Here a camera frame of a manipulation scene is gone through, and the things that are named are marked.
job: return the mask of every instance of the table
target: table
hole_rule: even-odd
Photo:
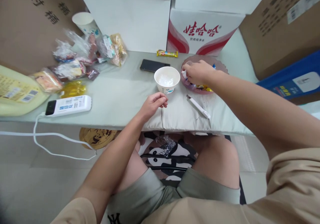
[[[192,54],[179,54],[178,58],[172,58],[157,57],[155,53],[129,52],[129,57],[122,67],[106,64],[107,68],[95,81],[86,82],[87,95],[92,97],[91,111],[54,118],[45,117],[39,122],[121,130],[139,111],[146,97],[157,92],[154,74],[140,70],[142,60],[170,63],[172,67],[180,70],[181,64],[189,56]],[[217,59],[226,65],[230,75],[254,83],[258,81],[239,30],[234,33]],[[211,115],[210,120],[192,106],[187,100],[187,94]],[[52,95],[49,100],[56,98],[56,95]],[[143,131],[197,131],[252,135],[216,94],[206,96],[194,94],[180,82],[173,93],[168,94],[168,99],[168,107],[158,109],[145,124]],[[23,116],[0,117],[0,121],[34,122],[36,116],[45,111],[46,104],[47,102]]]

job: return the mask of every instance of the white cable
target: white cable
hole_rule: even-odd
[[[53,155],[53,156],[62,156],[62,157],[68,157],[68,158],[72,158],[72,159],[76,159],[76,160],[85,160],[85,161],[89,161],[91,160],[92,158],[94,158],[96,155],[97,155],[97,150],[93,149],[88,143],[86,142],[82,142],[82,141],[78,141],[78,140],[74,140],[74,139],[71,139],[65,135],[62,135],[60,133],[55,133],[55,132],[46,132],[46,133],[36,133],[36,128],[37,128],[37,124],[38,124],[38,120],[40,117],[43,117],[45,116],[44,112],[39,114],[37,117],[36,117],[36,122],[34,124],[34,127],[33,127],[33,133],[24,133],[24,132],[5,132],[5,131],[0,131],[0,135],[9,135],[9,136],[33,136],[33,140],[35,142],[35,144],[37,144],[39,147],[41,147],[43,150],[45,150],[47,153]],[[46,149],[45,147],[41,146],[38,142],[37,142],[37,139],[36,139],[36,136],[59,136],[59,137],[62,137],[63,139],[66,139],[68,141],[71,141],[71,142],[76,142],[76,143],[81,143],[81,144],[84,144],[86,145],[87,147],[89,147],[90,149],[94,150],[95,152],[95,155],[92,156],[91,158],[77,158],[77,157],[72,157],[72,156],[67,156],[67,155],[62,155],[62,154],[55,154],[55,153],[52,153],[50,152],[48,149]]]

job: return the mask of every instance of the shorts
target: shorts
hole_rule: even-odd
[[[164,204],[183,197],[240,202],[240,188],[223,186],[188,168],[177,188],[165,186],[149,168],[127,189],[110,197],[106,213],[110,223],[141,223]]]

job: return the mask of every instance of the white paper cup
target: white paper cup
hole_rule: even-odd
[[[155,72],[154,80],[160,92],[169,94],[179,83],[180,73],[173,67],[162,67]]]
[[[96,22],[94,21],[91,13],[76,13],[72,16],[72,22],[74,22],[74,24],[77,25],[78,28],[81,29],[81,31],[84,34],[94,33],[96,37],[101,34],[101,31],[98,28]]]

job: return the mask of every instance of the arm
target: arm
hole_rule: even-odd
[[[216,71],[204,61],[185,64],[188,80],[208,85],[262,142],[269,158],[319,147],[320,120],[256,84]]]
[[[159,107],[166,108],[167,101],[163,93],[156,93],[147,98],[141,110],[102,153],[74,195],[73,199],[85,197],[90,200],[97,223],[101,222],[109,197],[122,178],[143,125]]]

